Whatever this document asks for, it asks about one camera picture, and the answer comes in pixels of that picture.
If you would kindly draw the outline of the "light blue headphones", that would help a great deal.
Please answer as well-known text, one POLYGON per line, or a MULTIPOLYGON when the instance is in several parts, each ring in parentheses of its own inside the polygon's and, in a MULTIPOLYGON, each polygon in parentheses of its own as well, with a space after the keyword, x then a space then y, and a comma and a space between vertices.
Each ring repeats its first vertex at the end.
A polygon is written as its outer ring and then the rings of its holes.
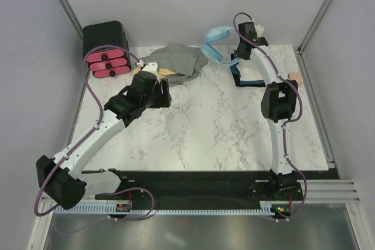
POLYGON ((232 66, 240 62, 240 59, 235 57, 230 62, 225 63, 223 61, 223 55, 211 45, 211 43, 229 37, 231 30, 234 30, 234 28, 230 26, 219 26, 205 33, 205 39, 200 50, 208 60, 223 66, 232 66))

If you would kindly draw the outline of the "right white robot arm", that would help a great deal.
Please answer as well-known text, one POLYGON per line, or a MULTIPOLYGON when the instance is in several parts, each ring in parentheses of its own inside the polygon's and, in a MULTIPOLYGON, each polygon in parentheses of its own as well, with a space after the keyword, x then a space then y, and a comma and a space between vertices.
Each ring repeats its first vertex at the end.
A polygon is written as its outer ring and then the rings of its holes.
POLYGON ((234 25, 240 43, 234 56, 253 62, 265 83, 261 100, 261 113, 267 120, 271 132, 272 164, 268 192, 274 199, 297 198, 301 185, 297 182, 297 172, 288 155, 289 124, 294 122, 296 103, 301 103, 298 83, 282 77, 273 61, 268 43, 258 37, 254 22, 234 25))

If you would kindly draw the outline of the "grey t shirt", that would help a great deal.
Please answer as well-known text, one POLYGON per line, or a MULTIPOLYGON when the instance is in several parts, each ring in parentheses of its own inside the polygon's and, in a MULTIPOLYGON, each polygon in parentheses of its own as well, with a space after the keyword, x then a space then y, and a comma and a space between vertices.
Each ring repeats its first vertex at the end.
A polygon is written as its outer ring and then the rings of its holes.
POLYGON ((142 57, 144 63, 155 62, 158 70, 167 69, 173 74, 165 75, 170 85, 179 85, 191 81, 200 75, 208 59, 198 47, 179 43, 170 43, 166 47, 142 57))

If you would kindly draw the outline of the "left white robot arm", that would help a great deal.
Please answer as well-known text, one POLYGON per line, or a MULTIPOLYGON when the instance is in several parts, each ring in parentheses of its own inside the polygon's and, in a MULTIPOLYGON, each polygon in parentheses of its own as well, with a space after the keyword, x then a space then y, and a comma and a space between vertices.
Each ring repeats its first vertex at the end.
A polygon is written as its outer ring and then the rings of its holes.
POLYGON ((103 105, 99 119, 75 142, 53 157, 36 162, 39 186, 57 205, 69 210, 82 198, 111 194, 122 199, 128 184, 115 170, 84 174, 91 159, 113 137, 138 119, 148 108, 168 108, 171 95, 167 79, 160 78, 158 65, 149 63, 133 76, 130 85, 103 105))

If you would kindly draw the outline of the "yellow t shirt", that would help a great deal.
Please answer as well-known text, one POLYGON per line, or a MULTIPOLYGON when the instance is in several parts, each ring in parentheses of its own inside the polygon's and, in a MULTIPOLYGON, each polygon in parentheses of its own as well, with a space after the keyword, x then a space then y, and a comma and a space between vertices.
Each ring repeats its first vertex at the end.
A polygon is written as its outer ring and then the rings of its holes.
MULTIPOLYGON (((132 75, 136 75, 138 72, 141 71, 141 68, 140 67, 137 67, 136 69, 134 69, 132 71, 132 75)), ((172 71, 172 70, 169 70, 167 68, 160 68, 158 70, 158 74, 161 76, 161 77, 166 77, 166 76, 171 76, 171 75, 175 75, 176 72, 172 71)))

